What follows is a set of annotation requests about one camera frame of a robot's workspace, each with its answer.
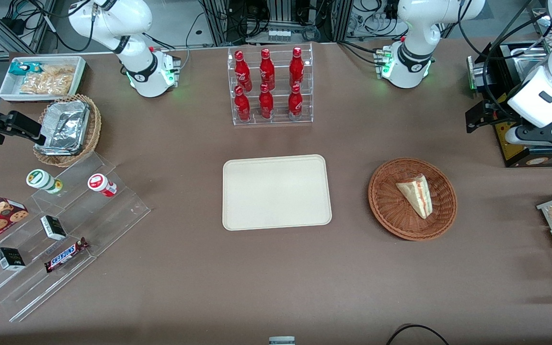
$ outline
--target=coca-cola bottle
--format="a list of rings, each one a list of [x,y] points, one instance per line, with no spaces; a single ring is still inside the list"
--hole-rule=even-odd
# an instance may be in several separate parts
[[[236,57],[236,79],[238,84],[243,87],[244,92],[250,92],[253,89],[253,83],[250,81],[250,68],[244,61],[244,54],[241,51],[234,53]]]
[[[270,50],[265,48],[261,49],[261,65],[259,65],[261,72],[261,82],[266,83],[270,90],[276,87],[276,72],[274,72],[274,63],[270,58]]]
[[[293,48],[293,59],[289,65],[289,84],[291,87],[295,84],[301,84],[304,80],[304,61],[302,61],[302,48],[296,46]]]
[[[234,88],[236,93],[236,98],[234,98],[234,103],[236,103],[236,111],[238,117],[242,122],[250,121],[250,103],[248,102],[247,96],[244,94],[244,90],[240,85],[236,85]]]
[[[261,105],[261,116],[265,118],[265,120],[271,120],[274,116],[274,97],[272,97],[267,83],[261,84],[259,104]]]
[[[302,95],[299,93],[299,84],[291,87],[289,95],[289,118],[291,121],[298,121],[302,117]]]

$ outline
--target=aluminum foil container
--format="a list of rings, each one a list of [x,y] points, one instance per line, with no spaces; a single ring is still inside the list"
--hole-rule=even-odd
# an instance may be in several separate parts
[[[77,155],[82,151],[90,107],[83,101],[53,103],[46,109],[40,133],[46,137],[35,150],[44,155]]]

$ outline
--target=white bottle with green lid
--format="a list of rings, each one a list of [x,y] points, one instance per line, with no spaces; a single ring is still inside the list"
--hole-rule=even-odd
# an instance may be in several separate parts
[[[63,188],[60,179],[55,179],[41,169],[35,169],[27,175],[27,184],[33,188],[46,190],[50,194],[57,194]]]

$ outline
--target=sandwich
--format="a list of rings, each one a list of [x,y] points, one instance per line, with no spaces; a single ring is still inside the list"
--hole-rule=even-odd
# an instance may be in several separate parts
[[[433,208],[431,197],[429,196],[427,179],[423,174],[401,181],[401,183],[396,183],[396,186],[421,218],[426,219],[429,217]]]

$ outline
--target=wicker basket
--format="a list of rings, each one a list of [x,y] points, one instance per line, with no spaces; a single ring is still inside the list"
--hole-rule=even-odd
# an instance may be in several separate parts
[[[427,219],[420,218],[396,186],[418,174],[427,179],[434,207]],[[370,179],[368,199],[376,219],[406,240],[433,240],[453,225],[457,214],[457,198],[449,179],[436,166],[418,159],[400,158],[382,164]]]
[[[74,96],[68,96],[61,98],[61,100],[56,100],[57,103],[62,102],[71,102],[71,101],[83,101],[91,107],[91,113],[89,114],[89,123],[86,127],[86,136],[85,136],[85,145],[82,151],[75,156],[47,156],[42,155],[37,150],[33,149],[33,153],[44,164],[55,165],[60,168],[67,168],[71,164],[74,164],[76,161],[81,159],[87,153],[90,153],[97,146],[99,141],[99,131],[101,131],[101,114],[99,114],[99,109],[95,106],[95,103],[92,100],[83,94],[75,94]],[[44,115],[46,114],[46,109],[42,112],[38,122],[41,124],[44,120]]]

